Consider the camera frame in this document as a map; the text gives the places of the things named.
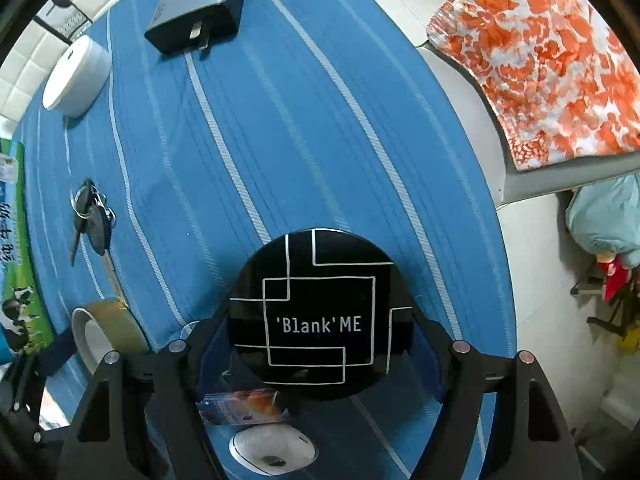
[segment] blue tablecloth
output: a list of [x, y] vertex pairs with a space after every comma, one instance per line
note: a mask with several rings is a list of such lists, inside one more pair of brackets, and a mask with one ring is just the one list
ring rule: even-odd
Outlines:
[[[26, 147], [30, 243], [57, 332], [111, 296], [87, 241], [68, 263], [69, 195], [91, 177], [118, 215], [111, 254], [155, 349], [213, 313], [245, 260], [281, 234], [344, 229], [381, 247], [455, 338], [513, 355], [514, 308], [494, 206], [465, 133], [422, 60], [374, 0], [244, 0], [238, 36], [165, 58], [143, 37], [158, 0], [122, 0], [89, 30], [113, 72], [79, 120], [41, 106]], [[78, 359], [50, 381], [71, 415]], [[438, 405], [398, 368], [298, 421], [318, 460], [291, 478], [407, 478]], [[465, 478], [478, 475], [493, 400]], [[232, 427], [210, 429], [231, 477]]]

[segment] computer mouse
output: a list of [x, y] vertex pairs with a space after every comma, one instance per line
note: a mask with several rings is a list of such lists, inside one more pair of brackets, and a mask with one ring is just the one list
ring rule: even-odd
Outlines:
[[265, 476], [302, 469], [318, 456], [311, 439], [282, 422], [238, 431], [229, 441], [229, 452], [245, 468]]

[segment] key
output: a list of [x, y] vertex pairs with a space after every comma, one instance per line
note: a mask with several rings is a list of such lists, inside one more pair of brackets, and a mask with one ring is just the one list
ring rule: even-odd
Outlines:
[[124, 304], [128, 304], [109, 252], [112, 229], [112, 219], [110, 218], [110, 214], [102, 204], [93, 204], [89, 208], [89, 215], [91, 216], [89, 216], [86, 221], [85, 229], [86, 235], [89, 238], [89, 243], [102, 259], [102, 265], [107, 273], [107, 278], [109, 279], [109, 283], [111, 284], [111, 288], [113, 289], [116, 298]]
[[78, 243], [80, 242], [80, 235], [84, 233], [84, 229], [86, 226], [86, 219], [79, 217], [76, 214], [76, 211], [80, 214], [86, 214], [89, 211], [89, 206], [94, 202], [94, 183], [87, 179], [83, 184], [84, 189], [77, 196], [77, 199], [74, 199], [74, 237], [71, 241], [71, 249], [69, 250], [69, 261], [71, 262], [71, 266], [73, 267], [74, 261], [76, 259], [76, 253], [78, 252]]

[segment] orange flower pattern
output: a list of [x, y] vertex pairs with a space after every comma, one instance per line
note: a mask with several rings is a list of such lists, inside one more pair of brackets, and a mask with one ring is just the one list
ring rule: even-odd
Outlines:
[[427, 35], [478, 81], [518, 170], [640, 148], [640, 75], [587, 0], [446, 0]]

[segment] screw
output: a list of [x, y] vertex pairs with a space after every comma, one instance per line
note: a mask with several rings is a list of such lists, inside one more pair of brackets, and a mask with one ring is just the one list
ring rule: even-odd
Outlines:
[[466, 354], [471, 350], [471, 346], [466, 341], [457, 340], [453, 342], [453, 349], [459, 354]]
[[527, 350], [523, 350], [522, 352], [520, 352], [518, 354], [518, 357], [526, 365], [530, 365], [533, 362], [535, 362], [535, 360], [536, 360], [535, 355], [533, 355], [531, 352], [529, 352]]
[[187, 343], [183, 339], [175, 339], [169, 343], [169, 352], [172, 354], [179, 354], [185, 348], [187, 348]]
[[104, 355], [104, 362], [108, 365], [112, 365], [114, 363], [117, 363], [119, 358], [120, 353], [115, 350], [111, 350]]

